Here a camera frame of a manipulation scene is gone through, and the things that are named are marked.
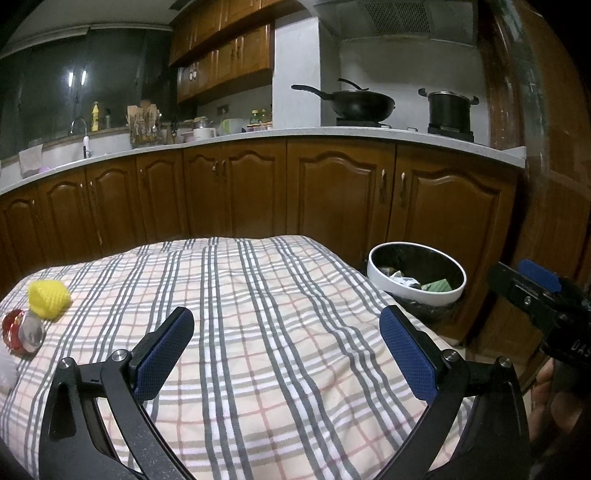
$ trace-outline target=plaid tablecloth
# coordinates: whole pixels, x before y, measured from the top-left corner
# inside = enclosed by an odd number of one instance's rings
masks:
[[[145,407],[197,479],[373,478],[426,407],[379,334],[392,300],[306,237],[166,242],[49,268],[22,280],[0,314],[26,308],[28,285],[41,278],[65,283],[72,306],[47,322],[37,355],[18,361],[16,389],[0,394],[0,436],[34,476],[57,362],[131,349],[177,306],[193,312],[195,333]],[[449,459],[470,407],[466,400],[434,467]]]

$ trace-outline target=range hood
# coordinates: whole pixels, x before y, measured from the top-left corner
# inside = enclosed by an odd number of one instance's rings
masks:
[[[476,44],[478,0],[300,0],[337,38],[418,36]]]

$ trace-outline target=countertop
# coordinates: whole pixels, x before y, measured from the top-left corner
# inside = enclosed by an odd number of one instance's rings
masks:
[[[313,127],[313,128],[287,128],[278,130],[266,130],[260,132],[249,132],[235,135],[224,135],[222,137],[209,138],[190,143],[175,145],[155,145],[153,147],[135,148],[123,152],[101,155],[92,158],[83,158],[74,162],[61,165],[44,173],[32,175],[26,179],[20,180],[8,187],[0,189],[0,195],[17,189],[28,183],[43,179],[50,175],[60,173],[71,168],[77,168],[111,158],[126,157],[128,155],[138,155],[142,153],[157,152],[162,150],[176,150],[178,148],[190,148],[197,145],[208,145],[219,142],[249,140],[253,138],[272,138],[272,137],[358,137],[371,138],[378,140],[402,141],[415,144],[424,144],[434,147],[448,148],[450,150],[461,151],[478,155],[492,161],[502,162],[516,168],[525,168],[525,147],[512,148],[510,150],[495,150],[471,142],[464,142],[454,138],[442,137],[440,135],[423,134],[408,130],[396,130],[389,128],[365,128],[365,127]]]

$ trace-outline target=trash can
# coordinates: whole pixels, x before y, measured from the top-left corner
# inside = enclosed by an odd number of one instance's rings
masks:
[[[380,270],[386,267],[402,271],[404,277],[415,278],[421,285],[446,279],[451,290],[439,292],[407,287]],[[368,278],[429,326],[455,313],[467,280],[462,266],[449,255],[427,245],[409,242],[390,242],[374,247],[368,258]]]

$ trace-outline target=yellow object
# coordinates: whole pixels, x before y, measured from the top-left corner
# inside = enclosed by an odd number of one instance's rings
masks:
[[[59,280],[35,280],[29,286],[29,306],[41,318],[53,320],[71,301],[70,292]]]
[[[99,130],[99,102],[95,102],[94,107],[92,108],[92,127],[90,128],[91,132],[98,132]]]

